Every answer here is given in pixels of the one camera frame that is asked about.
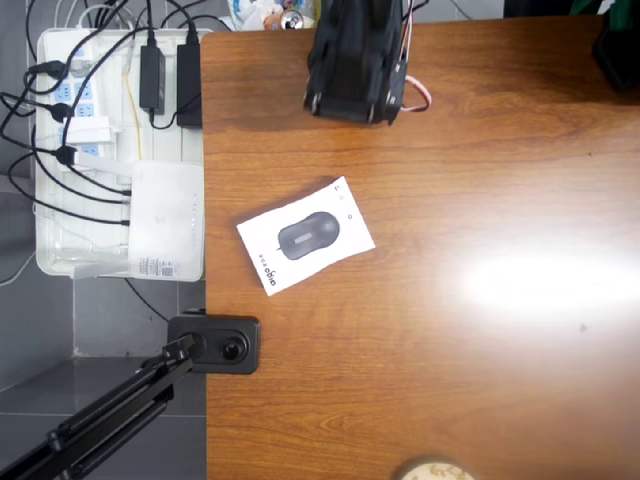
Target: black metal arm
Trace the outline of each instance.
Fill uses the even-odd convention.
[[[162,354],[134,376],[62,422],[47,440],[0,472],[0,480],[80,480],[157,418],[173,385],[190,370],[251,374],[258,367],[254,318],[185,316],[171,320]]]

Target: white router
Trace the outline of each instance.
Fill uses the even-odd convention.
[[[128,260],[79,266],[72,278],[126,271],[133,278],[200,280],[204,258],[204,167],[158,161],[122,164],[77,155],[77,162],[89,168],[131,177],[131,219]]]

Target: round object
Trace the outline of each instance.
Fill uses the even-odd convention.
[[[473,477],[452,463],[430,462],[412,468],[402,480],[474,480]]]
[[[304,26],[304,17],[297,10],[286,10],[280,17],[280,28],[298,30]]]
[[[239,361],[247,351],[246,342],[239,337],[231,337],[222,344],[220,354],[229,362]]]

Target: white label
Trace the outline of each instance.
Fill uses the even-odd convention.
[[[160,258],[142,258],[138,262],[138,273],[145,277],[174,278],[178,276],[180,264]]]

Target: white plastic tray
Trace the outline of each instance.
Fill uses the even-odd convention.
[[[69,32],[72,40],[75,40],[78,35],[76,29],[51,29],[44,32],[38,41],[39,62],[52,60],[52,58],[47,58],[46,52],[55,51],[56,45],[51,44],[53,32]],[[208,31],[200,31],[201,36],[206,32]],[[90,41],[90,49],[99,58],[126,33],[126,30],[102,32]],[[186,31],[157,30],[156,39],[166,57],[166,107],[165,114],[157,116],[155,122],[156,125],[165,125],[176,109],[176,51],[177,46],[184,43]],[[155,130],[149,124],[148,115],[138,108],[139,55],[140,47],[146,43],[146,34],[143,32],[136,35],[135,42],[129,81],[141,126],[142,158],[144,160],[202,165],[202,130],[182,129],[176,125],[163,131]],[[126,48],[109,57],[93,76],[93,84],[97,88],[92,94],[99,96],[98,101],[102,114],[109,116],[111,125],[116,127],[118,131],[115,149],[108,152],[109,157],[118,162],[135,162],[138,160],[137,133],[123,75],[126,61]],[[38,77],[37,88],[39,90],[44,90],[52,85],[53,81],[45,75]],[[53,121],[48,112],[38,110],[36,128],[38,146],[48,149],[56,149],[60,146],[60,124]],[[51,173],[69,187],[96,197],[119,198],[118,195],[93,186],[75,174],[65,171],[53,156],[41,154],[40,157]],[[126,177],[116,177],[110,173],[95,171],[87,173],[105,185],[120,189],[127,187],[127,183],[130,181]],[[36,196],[63,209],[96,218],[121,220],[128,219],[130,214],[128,205],[109,205],[90,201],[63,190],[47,178],[37,166]],[[40,269],[49,275],[71,276],[73,269],[78,266],[105,262],[122,263],[127,259],[129,229],[126,227],[88,222],[41,206],[37,206],[34,213],[37,217],[37,262]],[[117,276],[128,276],[128,274],[122,272]]]

